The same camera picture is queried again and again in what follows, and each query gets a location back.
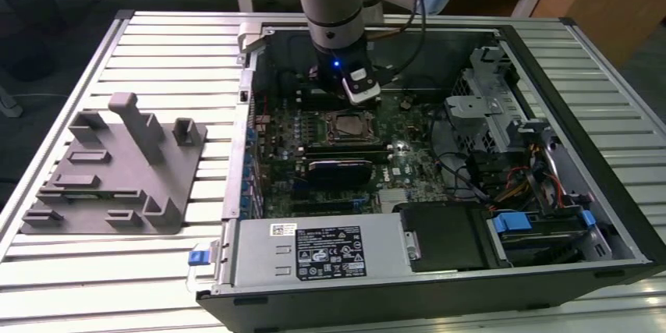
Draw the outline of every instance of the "green circuit board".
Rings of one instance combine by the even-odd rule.
[[[290,100],[270,105],[258,125],[264,217],[294,216],[298,203],[352,202],[354,213],[378,213],[377,193],[385,189],[404,189],[413,202],[445,200],[441,173],[429,155],[432,109],[401,93],[381,94],[380,105],[364,110],[304,111]],[[392,147],[388,162],[372,165],[369,182],[352,190],[300,193],[306,181],[298,173],[298,147],[357,143]]]

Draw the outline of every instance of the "aluminum workbench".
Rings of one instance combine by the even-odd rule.
[[[297,14],[121,12],[0,215],[2,332],[225,331],[197,306],[186,253],[220,235],[234,96],[241,80],[238,32]],[[386,17],[400,24],[404,18]],[[517,30],[608,164],[666,238],[666,127],[575,25],[556,19],[432,17],[432,24],[509,23]],[[521,86],[532,111],[536,100]],[[22,212],[71,140],[82,109],[106,121],[109,95],[133,91],[162,122],[192,117],[208,126],[186,226],[173,236],[17,234]],[[212,266],[197,281],[212,280]],[[501,332],[664,331],[664,275],[601,289],[563,306],[317,331]]]

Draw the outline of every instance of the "power supply label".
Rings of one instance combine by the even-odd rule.
[[[300,281],[365,276],[361,227],[297,229],[294,256]]]

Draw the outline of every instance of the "floor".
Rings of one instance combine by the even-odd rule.
[[[0,208],[13,191],[14,182],[27,166],[50,124],[85,69],[98,41],[118,9],[230,11],[234,0],[55,0],[67,29],[58,35],[42,36],[57,69],[41,80],[22,83],[0,69],[0,83],[11,94],[54,94],[25,96],[15,100],[23,108],[18,119],[0,116]],[[258,12],[298,12],[297,0],[254,0]],[[21,29],[21,21],[0,7],[0,40]],[[621,68],[621,74],[666,121],[666,27],[660,27]]]

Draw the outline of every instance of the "blue tab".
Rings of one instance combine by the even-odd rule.
[[[249,197],[240,197],[240,209],[249,207]]]
[[[186,263],[190,267],[209,264],[209,250],[190,251]]]
[[[596,224],[596,219],[592,216],[592,212],[589,212],[588,210],[583,210],[583,212],[580,212],[580,216],[583,217],[584,224],[588,228]]]
[[[248,128],[248,131],[245,133],[245,139],[249,142],[253,142],[254,140],[257,140],[257,133],[253,131],[252,128]]]
[[[495,225],[495,232],[504,233],[507,231],[507,226],[503,224],[500,217],[492,219],[492,224]]]
[[[501,213],[492,219],[492,223],[497,233],[531,229],[529,219],[521,212]]]

